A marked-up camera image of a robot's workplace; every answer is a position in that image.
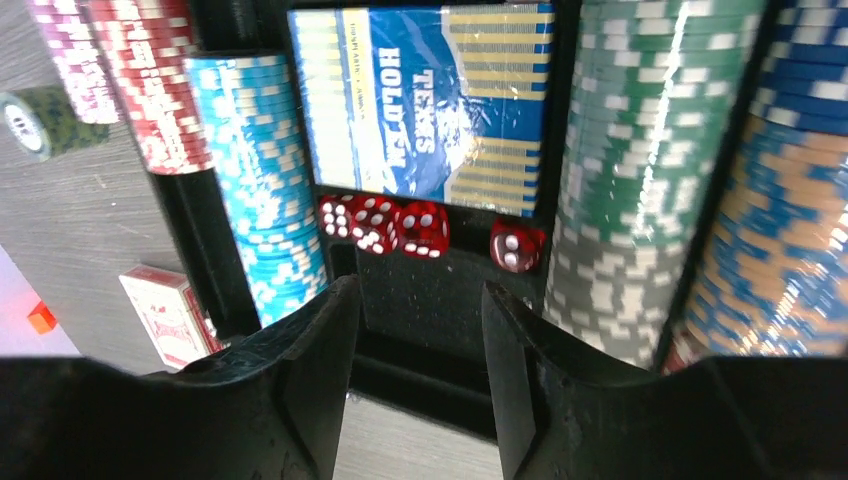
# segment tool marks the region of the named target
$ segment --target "poker chip stack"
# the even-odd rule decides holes
[[[684,312],[717,354],[848,345],[848,2],[783,7]]]
[[[27,0],[74,113],[83,123],[109,125],[120,121],[105,62],[91,29],[74,0]]]
[[[89,11],[147,169],[212,168],[182,65],[196,51],[188,1],[91,0]]]
[[[762,1],[583,2],[545,316],[650,364]]]
[[[210,52],[185,66],[265,327],[328,283],[286,61],[269,52]]]

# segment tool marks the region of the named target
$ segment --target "dice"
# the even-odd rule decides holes
[[[353,195],[325,195],[321,199],[319,215],[321,230],[333,237],[350,237],[355,207],[356,199]]]
[[[544,246],[545,232],[502,218],[495,221],[489,239],[492,260],[513,273],[524,273],[535,268]]]
[[[396,227],[400,208],[386,197],[359,198],[351,221],[351,236],[360,249],[377,255],[391,253],[398,246]]]
[[[397,228],[400,248],[409,256],[439,258],[450,247],[448,215],[437,203],[410,203],[401,210]]]

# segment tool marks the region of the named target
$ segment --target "playing card box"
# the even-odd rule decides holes
[[[224,348],[185,274],[139,265],[119,278],[165,365],[182,369]]]

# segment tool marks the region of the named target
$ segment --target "green poker chip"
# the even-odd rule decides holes
[[[709,125],[727,120],[727,111],[724,109],[717,112],[694,110],[691,112],[635,113],[623,112],[620,110],[585,108],[577,101],[571,102],[570,114],[577,115],[580,119],[585,118],[596,122],[629,124],[642,127],[664,125],[666,128],[696,127],[699,125]]]
[[[678,18],[612,20],[584,18],[580,22],[580,32],[604,35],[674,35],[676,32],[686,32],[697,35],[754,31],[760,25],[760,16],[760,14],[751,14],[733,17],[680,16]]]
[[[581,48],[577,52],[577,61],[583,66],[591,65],[614,65],[617,67],[652,67],[663,68],[675,66],[680,68],[689,67],[714,67],[720,65],[740,65],[748,62],[751,56],[751,48],[734,48],[730,50],[712,50],[701,52],[639,52],[639,51],[615,51]]]
[[[595,35],[580,36],[581,48],[629,52],[691,52],[750,48],[756,32],[721,32],[705,35]]]
[[[592,93],[580,89],[574,89],[571,98],[586,107],[635,113],[729,110],[736,102],[736,95],[708,98],[652,98]]]
[[[108,125],[77,119],[68,94],[60,86],[0,93],[0,108],[21,149],[42,162],[109,140]]]
[[[732,95],[736,92],[736,82],[719,80],[704,83],[640,83],[612,82],[598,80],[588,75],[575,77],[574,88],[588,93],[621,95],[626,97],[664,97],[664,98],[709,98]]]
[[[588,155],[572,155],[566,149],[563,170],[573,171],[579,168],[579,174],[589,180],[600,179],[679,179],[684,177],[703,177],[710,175],[715,167],[715,160],[700,159],[675,166],[652,163],[648,165],[627,165],[607,162]]]
[[[663,124],[644,127],[640,125],[602,122],[590,120],[582,115],[569,115],[569,125],[580,135],[608,136],[624,140],[660,140],[664,142],[682,142],[709,140],[724,135],[724,119],[716,123],[706,123],[699,127],[670,127]]]
[[[583,64],[574,65],[574,74],[613,82],[640,83],[703,83],[742,78],[745,65],[717,65],[710,67],[618,67],[615,65]]]
[[[639,18],[677,18],[677,17],[726,17],[730,15],[761,14],[763,2],[746,0],[730,1],[692,1],[666,0],[662,2],[584,2],[580,17],[583,19],[639,19]]]

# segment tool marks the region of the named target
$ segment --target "red poker chip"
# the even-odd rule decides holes
[[[97,30],[97,38],[101,41],[109,41],[118,44],[129,44],[134,41],[143,40],[167,40],[171,38],[187,38],[189,43],[197,43],[194,33],[190,27],[159,28],[141,30]]]
[[[107,56],[110,58],[120,59],[124,62],[132,62],[134,60],[144,60],[150,58],[159,64],[160,60],[179,58],[180,63],[187,55],[191,55],[198,51],[195,45],[187,47],[166,47],[166,48],[145,48],[137,47],[132,50],[107,50]]]
[[[120,70],[137,70],[140,68],[165,68],[165,67],[183,67],[183,56],[177,57],[145,57],[143,52],[138,52],[136,56],[125,58],[123,55],[115,51],[108,51],[106,58],[109,59],[109,64],[112,68]]]
[[[215,167],[215,162],[206,159],[198,159],[197,163],[187,163],[179,167],[170,167],[155,162],[147,163],[147,171],[156,175],[187,175],[189,173],[203,172]]]
[[[190,27],[191,20],[189,17],[148,18],[141,20],[99,20],[95,18],[92,26],[97,31],[129,31],[139,30],[141,28],[145,30],[162,30]]]
[[[206,142],[183,141],[190,135],[165,138],[160,134],[136,134],[136,141],[142,155],[148,161],[165,162],[166,165],[179,166],[183,163],[210,161],[206,151]]]
[[[31,15],[79,15],[77,2],[32,2],[27,1],[27,10]]]
[[[144,79],[155,77],[175,77],[177,75],[185,74],[185,69],[182,65],[173,67],[156,66],[153,68],[118,68],[115,66],[114,62],[110,61],[109,64],[112,67],[112,73],[116,77]]]
[[[95,10],[125,10],[127,8],[156,9],[185,6],[185,0],[90,0],[88,7]]]
[[[189,37],[163,37],[151,38],[149,40],[103,40],[100,45],[103,50],[127,50],[136,48],[140,43],[150,45],[154,50],[162,48],[181,48],[194,46],[194,42]]]
[[[119,75],[119,73],[117,72],[115,75],[115,83],[121,88],[138,89],[146,92],[163,88],[167,92],[176,92],[189,87],[189,77],[182,73],[162,76],[148,75],[147,77],[125,77]]]
[[[91,42],[94,40],[94,35],[91,30],[85,28],[79,28],[76,31],[61,31],[53,28],[52,25],[44,25],[40,26],[39,30],[41,31],[41,35],[47,41],[59,40],[63,42],[76,42],[76,41],[87,41]]]
[[[38,13],[33,14],[32,19],[39,25],[86,25],[88,22],[79,14],[63,14],[63,13]]]
[[[188,2],[183,2],[179,6],[163,8],[122,8],[119,10],[91,9],[90,12],[93,20],[112,22],[191,17]]]

